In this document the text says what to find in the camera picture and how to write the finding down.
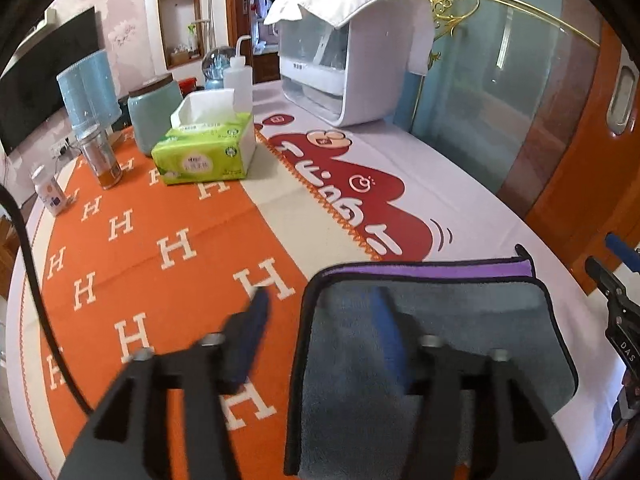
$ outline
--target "spray bottle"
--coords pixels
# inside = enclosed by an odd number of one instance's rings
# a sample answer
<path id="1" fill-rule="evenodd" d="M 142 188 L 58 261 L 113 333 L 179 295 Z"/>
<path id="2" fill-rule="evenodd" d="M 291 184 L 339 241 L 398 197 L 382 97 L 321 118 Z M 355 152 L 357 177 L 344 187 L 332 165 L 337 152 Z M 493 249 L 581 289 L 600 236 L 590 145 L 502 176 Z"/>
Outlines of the spray bottle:
<path id="1" fill-rule="evenodd" d="M 240 56 L 240 44 L 251 40 L 251 36 L 240 36 L 236 43 L 236 55 L 230 60 L 230 67 L 223 73 L 225 88 L 234 89 L 234 111 L 252 113 L 254 110 L 254 70 L 245 65 L 244 56 Z"/>

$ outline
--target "door handle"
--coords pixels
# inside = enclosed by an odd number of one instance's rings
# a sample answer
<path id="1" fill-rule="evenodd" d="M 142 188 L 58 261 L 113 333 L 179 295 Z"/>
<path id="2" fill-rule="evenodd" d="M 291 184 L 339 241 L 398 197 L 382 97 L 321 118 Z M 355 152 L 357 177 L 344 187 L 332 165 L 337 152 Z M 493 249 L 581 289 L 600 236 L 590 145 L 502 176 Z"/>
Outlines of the door handle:
<path id="1" fill-rule="evenodd" d="M 629 122 L 638 89 L 638 75 L 638 68 L 622 46 L 618 77 L 607 110 L 607 126 L 616 135 L 622 135 Z"/>

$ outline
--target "metal screw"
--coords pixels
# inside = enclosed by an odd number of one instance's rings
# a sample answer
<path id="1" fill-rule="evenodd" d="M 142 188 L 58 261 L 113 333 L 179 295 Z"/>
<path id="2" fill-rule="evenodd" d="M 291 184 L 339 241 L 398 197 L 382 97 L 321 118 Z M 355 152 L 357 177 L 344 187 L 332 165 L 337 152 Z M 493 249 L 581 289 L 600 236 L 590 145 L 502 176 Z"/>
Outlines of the metal screw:
<path id="1" fill-rule="evenodd" d="M 491 359 L 494 361 L 498 361 L 499 363 L 505 363 L 509 360 L 509 352 L 507 352 L 504 348 L 496 348 L 491 350 L 489 354 Z"/>
<path id="2" fill-rule="evenodd" d="M 427 334 L 427 335 L 423 335 L 420 338 L 420 345 L 427 346 L 428 348 L 440 348 L 441 346 L 444 345 L 444 341 L 442 340 L 441 337 L 438 337 L 432 334 Z"/>
<path id="3" fill-rule="evenodd" d="M 154 349 L 153 348 L 144 347 L 144 348 L 141 348 L 140 350 L 138 350 L 137 352 L 135 352 L 135 354 L 133 354 L 133 356 L 132 356 L 132 359 L 134 361 L 148 361 L 154 355 L 155 354 L 154 354 Z"/>
<path id="4" fill-rule="evenodd" d="M 200 340 L 202 346 L 218 346 L 225 341 L 225 335 L 220 333 L 207 334 Z"/>

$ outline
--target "tablecloth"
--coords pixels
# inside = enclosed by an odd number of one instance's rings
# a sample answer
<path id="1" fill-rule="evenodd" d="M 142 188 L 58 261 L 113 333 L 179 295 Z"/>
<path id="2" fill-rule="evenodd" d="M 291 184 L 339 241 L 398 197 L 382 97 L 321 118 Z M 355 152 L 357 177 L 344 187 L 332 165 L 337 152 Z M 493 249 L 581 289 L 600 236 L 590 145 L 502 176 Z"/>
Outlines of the tablecloth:
<path id="1" fill-rule="evenodd" d="M 216 330 L 265 285 L 273 315 L 255 372 L 223 401 L 244 478 L 281 478 L 300 299 L 322 268 L 359 260 L 511 256 L 520 243 L 578 370 L 576 396 L 554 417 L 581 475 L 609 433 L 622 364 L 569 272 L 488 190 L 429 146 L 379 121 L 337 130 L 288 102 L 279 83 L 254 89 L 258 149 L 241 182 L 165 186 L 132 135 L 116 153 L 125 176 L 101 190 L 77 159 L 60 174 L 72 206 L 29 221 L 53 328 L 95 405 L 135 349 L 164 353 Z M 18 263 L 7 319 L 12 404 L 28 459 L 53 478 L 84 423 L 40 333 Z M 179 394 L 172 394 L 174 474 Z"/>

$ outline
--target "wooden door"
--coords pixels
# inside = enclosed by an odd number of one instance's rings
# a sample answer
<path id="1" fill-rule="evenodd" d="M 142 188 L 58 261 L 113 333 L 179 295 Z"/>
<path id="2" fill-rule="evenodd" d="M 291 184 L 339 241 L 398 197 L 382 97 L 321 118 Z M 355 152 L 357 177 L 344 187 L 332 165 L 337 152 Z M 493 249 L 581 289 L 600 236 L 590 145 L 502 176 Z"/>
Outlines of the wooden door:
<path id="1" fill-rule="evenodd" d="M 604 247 L 607 232 L 633 247 L 640 242 L 640 134 L 635 128 L 640 94 L 633 98 L 621 134 L 607 124 L 612 97 L 620 91 L 622 52 L 617 35 L 604 23 L 593 84 L 575 135 L 525 218 L 587 292 L 594 289 L 584 272 L 589 254 L 611 269 L 620 263 Z"/>

